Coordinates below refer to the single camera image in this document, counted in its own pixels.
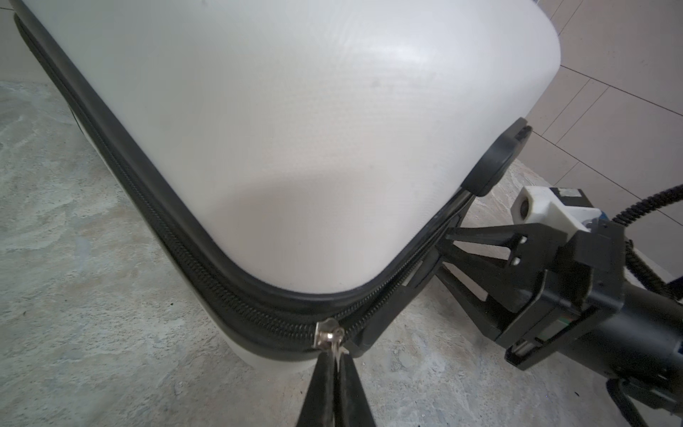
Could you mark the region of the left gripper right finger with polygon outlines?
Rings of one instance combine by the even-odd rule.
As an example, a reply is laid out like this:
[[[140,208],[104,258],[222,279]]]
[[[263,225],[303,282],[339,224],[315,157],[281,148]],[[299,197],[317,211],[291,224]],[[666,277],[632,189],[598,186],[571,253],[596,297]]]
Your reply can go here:
[[[375,418],[366,398],[354,359],[340,355],[335,375],[335,425],[375,427]]]

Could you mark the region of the black and white suitcase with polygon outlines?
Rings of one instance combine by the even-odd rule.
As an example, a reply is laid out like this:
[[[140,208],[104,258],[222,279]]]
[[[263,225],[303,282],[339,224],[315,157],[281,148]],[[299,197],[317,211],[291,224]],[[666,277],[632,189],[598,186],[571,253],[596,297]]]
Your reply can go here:
[[[560,67],[534,1],[16,1],[16,26],[229,346],[364,354]]]

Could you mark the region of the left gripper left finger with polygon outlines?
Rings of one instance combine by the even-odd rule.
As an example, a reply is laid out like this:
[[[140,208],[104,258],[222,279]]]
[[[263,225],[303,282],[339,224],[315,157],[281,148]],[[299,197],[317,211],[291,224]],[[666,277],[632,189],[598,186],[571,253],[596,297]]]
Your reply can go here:
[[[297,427],[332,427],[335,418],[336,360],[327,350],[318,355]]]

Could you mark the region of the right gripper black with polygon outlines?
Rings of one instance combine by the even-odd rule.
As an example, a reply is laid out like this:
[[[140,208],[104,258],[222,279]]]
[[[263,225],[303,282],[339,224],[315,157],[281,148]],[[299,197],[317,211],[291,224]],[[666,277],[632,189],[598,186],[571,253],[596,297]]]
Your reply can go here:
[[[542,276],[542,318],[505,359],[524,370],[560,352],[637,391],[680,392],[682,306],[625,279],[624,227],[598,220],[565,243],[565,232],[540,223],[452,229],[437,249],[489,296],[480,300],[446,266],[436,277],[483,336],[497,339],[504,309],[531,301],[558,252]]]

